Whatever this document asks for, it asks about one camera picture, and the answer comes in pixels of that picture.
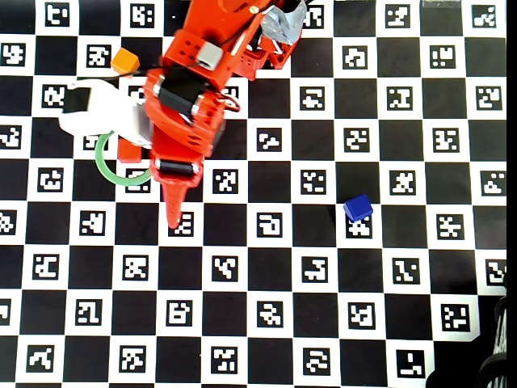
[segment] blue cube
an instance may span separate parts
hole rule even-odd
[[[364,218],[371,216],[373,213],[372,204],[370,204],[370,200],[366,194],[358,196],[352,200],[348,200],[345,202],[343,208],[352,222],[363,220]]]

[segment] small cube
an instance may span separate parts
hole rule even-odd
[[[118,74],[130,74],[138,70],[140,60],[135,54],[121,48],[111,61],[111,67]]]
[[[348,200],[343,208],[352,222],[361,221],[373,213],[372,204],[366,194]]]

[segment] table surface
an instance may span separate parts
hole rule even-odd
[[[505,293],[502,2],[313,2],[283,70],[229,81],[169,230],[159,185],[108,183],[57,115],[120,47],[155,63],[188,5],[0,2],[0,387],[467,386]],[[119,175],[149,165],[116,147]]]

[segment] orange cube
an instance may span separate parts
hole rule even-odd
[[[130,74],[138,70],[140,60],[135,54],[121,48],[111,61],[111,67],[118,74]]]

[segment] green ring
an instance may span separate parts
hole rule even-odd
[[[97,144],[95,145],[95,165],[103,177],[113,184],[119,184],[120,186],[125,187],[139,186],[151,179],[151,170],[149,168],[144,172],[144,174],[135,176],[134,178],[118,176],[110,170],[106,164],[106,161],[104,160],[104,146],[113,133],[114,132],[111,131],[110,133],[101,135],[97,141]]]

